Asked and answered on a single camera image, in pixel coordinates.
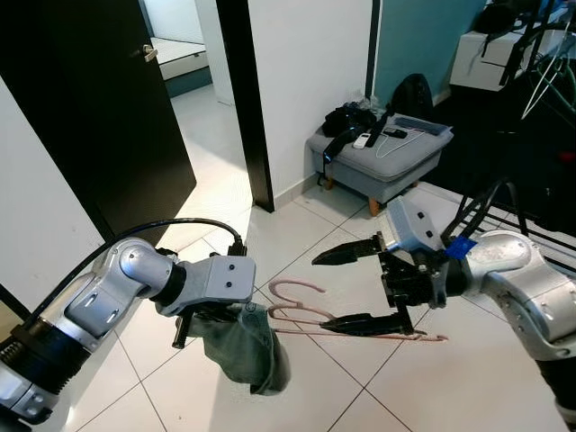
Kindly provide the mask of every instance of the clothes hanger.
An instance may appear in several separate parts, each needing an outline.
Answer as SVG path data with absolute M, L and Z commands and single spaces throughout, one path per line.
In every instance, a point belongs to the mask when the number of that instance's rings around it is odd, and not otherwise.
M 276 297 L 285 301 L 285 303 L 276 303 L 268 308 L 268 316 L 273 320 L 282 320 L 282 321 L 289 321 L 293 323 L 301 323 L 301 324 L 312 324 L 312 325 L 320 325 L 325 320 L 320 321 L 317 319 L 299 319 L 299 318 L 291 318 L 289 316 L 279 316 L 278 311 L 283 310 L 297 310 L 297 311 L 308 311 L 320 315 L 328 320 L 335 320 L 337 317 L 331 314 L 326 310 L 322 310 L 319 308 L 314 308 L 311 306 L 304 305 L 303 301 L 299 299 L 295 299 L 292 297 L 288 297 L 285 294 L 278 292 L 278 285 L 280 284 L 292 284 L 292 285 L 299 285 L 299 286 L 306 286 L 311 288 L 312 290 L 318 293 L 325 293 L 326 290 L 320 288 L 315 283 L 305 282 L 298 279 L 291 279 L 291 278 L 283 278 L 283 279 L 274 279 L 268 284 L 268 288 L 270 293 L 275 295 Z M 294 330 L 288 328 L 274 328 L 274 331 L 278 333 L 287 333 L 292 335 L 310 335 L 310 336 L 341 336 L 344 338 L 358 338 L 356 335 L 347 335 L 344 333 L 337 333 L 331 331 L 322 331 L 322 330 Z M 424 332 L 418 332 L 414 335 L 400 335 L 400 334 L 390 334 L 390 335 L 375 335 L 375 336 L 363 336 L 361 338 L 377 338 L 377 339 L 393 339 L 393 340 L 413 340 L 413 341 L 422 341 L 422 342 L 442 342 L 448 340 L 448 337 L 438 335 L 438 336 L 428 336 Z

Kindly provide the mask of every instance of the backpack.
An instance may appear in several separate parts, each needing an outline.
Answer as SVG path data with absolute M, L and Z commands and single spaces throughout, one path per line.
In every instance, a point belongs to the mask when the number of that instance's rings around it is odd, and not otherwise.
M 391 109 L 394 113 L 432 121 L 433 108 L 430 87 L 422 74 L 406 76 L 392 95 Z

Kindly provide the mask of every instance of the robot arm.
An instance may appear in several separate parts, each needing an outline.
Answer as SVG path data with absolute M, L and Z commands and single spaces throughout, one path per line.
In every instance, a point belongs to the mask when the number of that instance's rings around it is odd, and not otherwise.
M 142 239 L 119 241 L 35 322 L 15 328 L 3 343 L 0 418 L 10 418 L 14 426 L 19 419 L 33 425 L 45 421 L 68 380 L 137 297 L 151 299 L 161 315 L 191 317 L 203 305 L 249 302 L 255 273 L 254 261 L 245 256 L 178 262 Z
M 312 263 L 333 266 L 377 255 L 388 303 L 398 309 L 378 318 L 390 318 L 390 333 L 414 331 L 406 306 L 444 308 L 447 297 L 487 294 L 502 308 L 553 390 L 562 418 L 576 431 L 574 282 L 516 232 L 490 231 L 475 241 L 457 238 L 445 249 L 429 217 L 403 197 L 388 202 L 379 221 L 381 230 L 371 239 L 335 247 Z

